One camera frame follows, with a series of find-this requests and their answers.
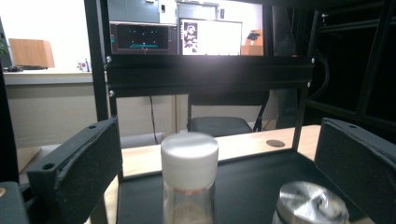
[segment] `wooden table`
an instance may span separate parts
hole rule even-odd
[[[298,151],[311,160],[315,158],[319,131],[319,125],[304,126],[302,129]],[[293,134],[294,128],[291,128],[216,138],[219,143],[219,160],[291,148]],[[268,140],[279,140],[285,146],[271,147],[267,144]],[[125,175],[161,171],[160,145],[123,149],[122,157]],[[108,223],[116,223],[117,196],[118,179],[115,178],[105,193]]]

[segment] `bottle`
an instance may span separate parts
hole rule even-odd
[[[161,143],[163,223],[215,223],[217,141],[204,133],[177,133]]]
[[[346,224],[349,214],[342,199],[319,185],[296,181],[282,186],[273,224]]]

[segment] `white lid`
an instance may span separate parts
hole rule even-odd
[[[218,170],[218,142],[204,133],[176,133],[161,143],[163,179],[177,189],[210,187]]]

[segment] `black tray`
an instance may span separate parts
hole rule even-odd
[[[290,181],[330,189],[346,202],[350,220],[365,217],[313,161],[290,149],[221,161],[215,182],[216,222],[271,223],[279,190]],[[120,183],[117,221],[163,223],[161,173],[133,176]]]

